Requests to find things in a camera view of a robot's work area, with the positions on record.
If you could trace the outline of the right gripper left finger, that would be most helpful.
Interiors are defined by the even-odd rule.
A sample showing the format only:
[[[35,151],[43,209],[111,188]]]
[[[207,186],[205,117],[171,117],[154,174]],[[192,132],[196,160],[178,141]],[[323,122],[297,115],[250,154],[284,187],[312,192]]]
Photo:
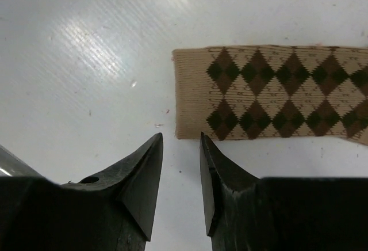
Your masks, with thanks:
[[[1,175],[1,249],[144,250],[162,161],[157,133],[77,183],[55,184],[34,170]]]

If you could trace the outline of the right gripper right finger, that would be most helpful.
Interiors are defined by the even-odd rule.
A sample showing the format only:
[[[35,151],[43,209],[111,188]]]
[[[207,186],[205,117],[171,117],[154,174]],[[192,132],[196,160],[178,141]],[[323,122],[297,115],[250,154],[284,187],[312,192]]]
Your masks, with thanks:
[[[366,178],[257,178],[205,134],[200,172],[213,250],[366,250]]]

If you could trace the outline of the brown argyle sock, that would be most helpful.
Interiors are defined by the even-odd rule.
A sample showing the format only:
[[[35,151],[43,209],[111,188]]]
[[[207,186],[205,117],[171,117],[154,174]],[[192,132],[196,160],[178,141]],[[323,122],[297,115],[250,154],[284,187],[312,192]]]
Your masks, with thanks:
[[[176,136],[335,136],[367,144],[367,49],[240,45],[177,49]]]

